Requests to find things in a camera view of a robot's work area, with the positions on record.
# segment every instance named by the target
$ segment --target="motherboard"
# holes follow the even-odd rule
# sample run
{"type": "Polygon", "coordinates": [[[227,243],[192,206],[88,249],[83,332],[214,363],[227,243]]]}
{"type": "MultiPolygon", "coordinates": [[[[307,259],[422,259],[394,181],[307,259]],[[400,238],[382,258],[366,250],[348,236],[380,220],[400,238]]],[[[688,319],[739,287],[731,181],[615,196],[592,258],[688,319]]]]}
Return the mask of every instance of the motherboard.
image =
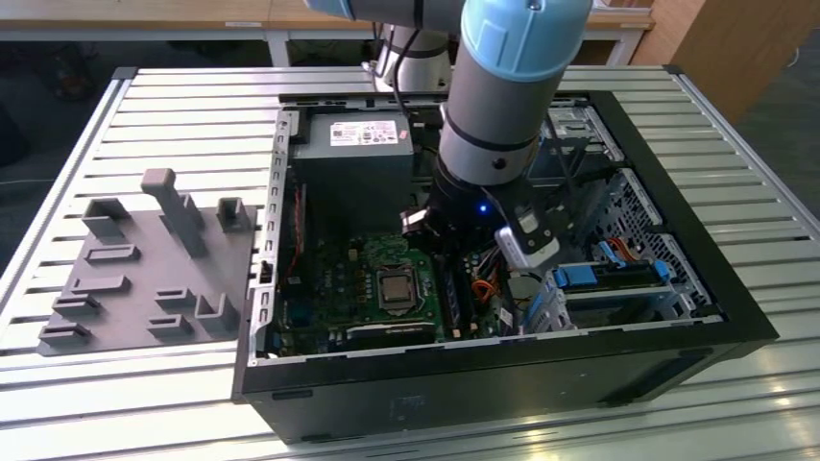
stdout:
{"type": "Polygon", "coordinates": [[[323,242],[286,290],[284,343],[299,354],[444,340],[430,257],[400,234],[323,242]]]}

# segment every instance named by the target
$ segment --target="metal frame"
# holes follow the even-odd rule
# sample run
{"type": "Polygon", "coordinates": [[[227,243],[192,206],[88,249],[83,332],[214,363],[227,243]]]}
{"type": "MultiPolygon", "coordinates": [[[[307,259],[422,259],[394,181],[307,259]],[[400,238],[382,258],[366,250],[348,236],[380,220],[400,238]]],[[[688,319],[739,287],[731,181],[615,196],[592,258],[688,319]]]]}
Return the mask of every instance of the metal frame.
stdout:
{"type": "MultiPolygon", "coordinates": [[[[3,41],[166,41],[166,40],[264,40],[268,42],[275,67],[290,67],[288,40],[363,40],[370,30],[282,30],[263,29],[262,23],[247,23],[236,29],[219,30],[130,30],[130,29],[20,29],[0,31],[3,41]]],[[[615,48],[607,65],[627,65],[639,47],[643,29],[587,31],[584,40],[614,40],[615,48]]]]}
{"type": "Polygon", "coordinates": [[[692,95],[695,104],[704,111],[706,117],[727,135],[727,141],[730,142],[730,144],[732,144],[732,147],[735,147],[740,156],[751,164],[754,170],[767,179],[767,182],[774,186],[780,200],[795,208],[795,210],[798,211],[798,219],[811,232],[814,239],[820,241],[820,220],[818,220],[816,216],[811,213],[811,211],[808,211],[808,208],[806,207],[804,203],[788,189],[786,183],[783,183],[783,180],[775,175],[770,166],[764,163],[758,153],[755,153],[752,147],[743,140],[739,132],[735,130],[735,127],[720,114],[720,111],[708,101],[704,94],[698,90],[698,87],[695,86],[690,78],[686,76],[686,74],[674,75],[672,79],[692,95]]]}
{"type": "MultiPolygon", "coordinates": [[[[128,176],[86,176],[136,172],[140,165],[164,158],[191,171],[180,174],[191,187],[222,185],[219,194],[231,191],[248,204],[264,206],[278,95],[370,92],[368,81],[354,67],[140,70],[128,97],[112,105],[116,114],[100,115],[107,120],[94,136],[131,141],[107,142],[99,151],[103,157],[83,155],[78,173],[67,175],[71,187],[76,192],[94,187],[98,193],[116,194],[128,176]],[[354,74],[360,76],[355,82],[354,74]],[[206,116],[219,121],[194,125],[204,123],[206,116]]],[[[811,235],[819,229],[804,224],[790,202],[774,202],[788,191],[778,190],[779,182],[748,169],[752,162],[727,142],[730,136],[710,120],[710,110],[662,67],[572,67],[562,89],[615,91],[770,316],[780,342],[712,367],[650,403],[390,434],[367,442],[290,447],[252,408],[228,401],[235,342],[46,359],[28,348],[36,346],[39,325],[51,312],[50,293],[26,294],[12,299],[0,318],[4,459],[526,460],[630,459],[640,453],[646,458],[690,461],[744,456],[804,459],[816,454],[820,244],[811,235]],[[732,440],[743,443],[727,443],[732,440]]],[[[210,190],[195,194],[200,205],[215,195],[210,190]]],[[[70,212],[83,208],[86,200],[63,199],[74,204],[70,212]]],[[[124,195],[123,200],[132,198],[124,195]]],[[[18,266],[43,265],[34,278],[30,272],[12,281],[14,290],[56,286],[68,277],[66,266],[54,262],[78,255],[71,239],[86,230],[62,216],[47,223],[46,235],[30,243],[48,243],[31,257],[20,252],[16,256],[18,266]]]]}
{"type": "Polygon", "coordinates": [[[71,181],[82,167],[86,154],[92,151],[94,147],[100,143],[102,133],[112,121],[119,102],[124,97],[128,86],[130,81],[112,80],[106,88],[100,103],[91,114],[88,125],[86,125],[82,132],[72,154],[66,160],[60,175],[54,181],[50,194],[44,199],[32,224],[16,248],[15,256],[6,268],[3,278],[0,278],[0,336],[3,335],[4,325],[8,324],[8,322],[6,322],[7,319],[4,319],[4,307],[11,301],[15,293],[18,293],[15,288],[19,281],[26,277],[31,277],[34,268],[30,262],[35,259],[35,252],[39,251],[39,245],[44,241],[50,220],[56,215],[60,201],[71,187],[71,181]]]}

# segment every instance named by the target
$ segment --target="white table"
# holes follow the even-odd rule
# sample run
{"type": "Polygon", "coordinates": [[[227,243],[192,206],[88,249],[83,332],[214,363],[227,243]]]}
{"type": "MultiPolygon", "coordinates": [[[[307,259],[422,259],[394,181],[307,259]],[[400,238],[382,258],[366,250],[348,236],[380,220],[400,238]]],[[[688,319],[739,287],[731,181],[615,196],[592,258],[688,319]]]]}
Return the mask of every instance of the white table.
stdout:
{"type": "Polygon", "coordinates": [[[818,222],[686,78],[656,67],[576,67],[562,87],[615,92],[770,315],[776,344],[646,404],[292,447],[228,400],[235,342],[43,358],[34,348],[87,233],[88,196],[155,208],[136,192],[143,170],[162,166],[199,206],[230,195],[262,207],[278,95],[374,90],[355,68],[146,69],[112,81],[0,279],[0,459],[816,455],[818,222]]]}

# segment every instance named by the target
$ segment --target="green circuit board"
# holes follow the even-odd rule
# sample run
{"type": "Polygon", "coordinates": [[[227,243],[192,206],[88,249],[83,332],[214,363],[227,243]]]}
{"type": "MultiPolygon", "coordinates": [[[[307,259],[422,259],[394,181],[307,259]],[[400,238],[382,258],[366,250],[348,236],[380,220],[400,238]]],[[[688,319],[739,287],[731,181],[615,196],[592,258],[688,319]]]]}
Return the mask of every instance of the green circuit board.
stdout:
{"type": "Polygon", "coordinates": [[[312,261],[312,299],[290,306],[290,317],[298,324],[295,331],[332,333],[367,324],[430,322],[438,326],[438,341],[444,340],[430,257],[408,248],[402,235],[324,242],[315,249],[312,261]],[[396,271],[411,273],[414,306],[407,311],[384,308],[384,277],[396,271]]]}

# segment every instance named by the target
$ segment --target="black cable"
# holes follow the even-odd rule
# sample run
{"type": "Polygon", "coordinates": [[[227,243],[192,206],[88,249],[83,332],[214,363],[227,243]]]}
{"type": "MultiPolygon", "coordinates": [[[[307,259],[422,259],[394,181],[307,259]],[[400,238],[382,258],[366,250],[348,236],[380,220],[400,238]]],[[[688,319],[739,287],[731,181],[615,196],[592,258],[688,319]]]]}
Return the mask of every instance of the black cable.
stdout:
{"type": "Polygon", "coordinates": [[[408,44],[406,45],[404,50],[402,50],[402,54],[396,59],[396,63],[394,64],[394,96],[396,97],[396,103],[399,104],[399,109],[402,109],[402,114],[411,119],[411,112],[408,111],[408,107],[406,106],[406,102],[402,99],[402,89],[399,89],[399,69],[402,67],[402,63],[406,61],[406,57],[408,56],[408,51],[411,50],[412,44],[415,43],[415,39],[419,36],[422,31],[416,29],[410,36],[408,44]]]}
{"type": "Polygon", "coordinates": [[[534,274],[532,272],[523,272],[519,274],[520,277],[526,277],[528,279],[535,280],[538,283],[543,282],[542,277],[539,277],[536,274],[534,274]]]}
{"type": "MultiPolygon", "coordinates": [[[[379,36],[382,36],[382,33],[384,32],[384,24],[382,24],[382,28],[379,31],[379,36]]],[[[390,28],[390,39],[387,40],[387,56],[390,57],[390,50],[394,49],[394,36],[396,35],[396,27],[391,27],[390,28]]],[[[384,58],[384,65],[382,66],[382,69],[376,71],[374,71],[374,75],[376,76],[376,78],[383,78],[384,77],[384,71],[387,70],[387,58],[384,58]]]]}

